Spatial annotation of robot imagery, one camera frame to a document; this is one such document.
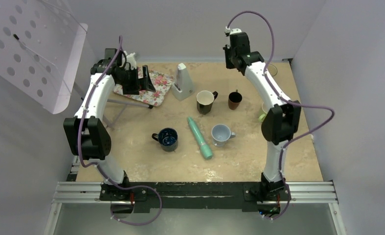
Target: dark blue mug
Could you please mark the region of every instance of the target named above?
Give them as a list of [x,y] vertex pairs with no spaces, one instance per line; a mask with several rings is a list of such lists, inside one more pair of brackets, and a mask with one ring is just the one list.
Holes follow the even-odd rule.
[[174,151],[178,147],[178,134],[172,128],[162,129],[159,134],[153,133],[152,138],[158,141],[166,152]]

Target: wooden tabletop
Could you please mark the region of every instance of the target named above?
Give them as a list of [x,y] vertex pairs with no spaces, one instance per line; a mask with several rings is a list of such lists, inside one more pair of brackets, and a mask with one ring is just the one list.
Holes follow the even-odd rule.
[[[174,75],[178,63],[149,63],[149,69]],[[195,93],[178,101],[169,91],[159,107],[147,109],[128,106],[116,122],[108,128],[112,138],[112,155],[126,171],[131,181],[186,181],[233,182],[259,181],[266,163],[267,142],[257,120],[263,103],[255,87],[237,70],[227,70],[225,63],[185,63],[195,84]],[[292,100],[299,100],[289,63],[274,63],[278,73],[274,77]],[[196,107],[199,91],[217,91],[218,98],[207,115]],[[236,110],[228,108],[228,95],[238,90],[243,101]],[[120,95],[111,98],[132,101]],[[108,103],[105,115],[114,119],[122,106]],[[214,156],[205,160],[199,151],[187,117],[192,117],[210,144]],[[212,145],[211,129],[225,124],[236,133],[224,147]],[[174,152],[164,152],[151,138],[165,127],[174,128],[179,146]],[[308,130],[302,111],[299,129],[295,136]],[[288,181],[322,181],[312,140],[309,136],[291,144],[287,151],[285,177]],[[80,168],[77,181],[100,182],[102,177],[94,167]]]

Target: gray wall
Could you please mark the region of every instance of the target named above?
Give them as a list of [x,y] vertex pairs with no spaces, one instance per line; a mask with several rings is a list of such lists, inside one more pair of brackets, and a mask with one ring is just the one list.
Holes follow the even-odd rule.
[[[99,58],[105,47],[140,53],[142,61],[222,61],[224,28],[243,10],[264,14],[276,36],[275,60],[293,58],[325,0],[69,0],[76,18],[91,28],[88,40]],[[257,16],[234,21],[249,34],[252,49],[268,57],[271,38]]]
[[[76,81],[87,89],[94,63],[88,44],[81,58]],[[57,182],[73,159],[63,121],[80,104],[73,92],[68,108],[53,115],[0,77],[0,234],[43,233]]]
[[[385,234],[385,0],[327,0],[293,71],[302,102],[336,110],[315,148],[349,234]],[[310,128],[329,115],[305,114]]]

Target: floral ironing board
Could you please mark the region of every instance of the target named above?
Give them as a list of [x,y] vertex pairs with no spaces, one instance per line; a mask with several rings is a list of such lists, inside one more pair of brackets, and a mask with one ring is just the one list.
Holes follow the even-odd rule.
[[[137,73],[139,74],[139,78],[143,77],[142,69],[137,68]],[[162,104],[165,95],[171,88],[174,77],[154,70],[149,70],[149,76],[151,77],[152,84],[156,89],[155,93],[140,91],[139,94],[123,94],[121,85],[116,85],[113,88],[113,92],[146,104],[159,106]]]

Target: perforated white panel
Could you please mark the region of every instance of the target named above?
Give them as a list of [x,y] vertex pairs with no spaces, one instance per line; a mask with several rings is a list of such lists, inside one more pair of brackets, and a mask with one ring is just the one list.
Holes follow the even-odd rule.
[[[62,0],[44,1],[70,12]],[[0,0],[0,76],[59,113],[68,106],[85,37],[70,14],[41,0]]]

